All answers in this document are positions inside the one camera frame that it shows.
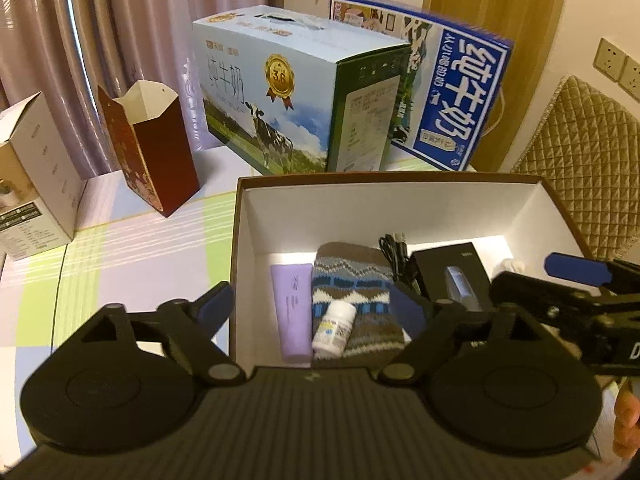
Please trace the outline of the person's right hand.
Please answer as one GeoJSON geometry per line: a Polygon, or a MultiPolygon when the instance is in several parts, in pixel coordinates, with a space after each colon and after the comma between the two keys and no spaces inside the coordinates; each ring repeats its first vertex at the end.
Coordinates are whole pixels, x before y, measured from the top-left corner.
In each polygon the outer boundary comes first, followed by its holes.
{"type": "Polygon", "coordinates": [[[613,452],[620,458],[630,460],[640,448],[640,403],[631,392],[628,382],[620,388],[614,413],[613,452]]]}

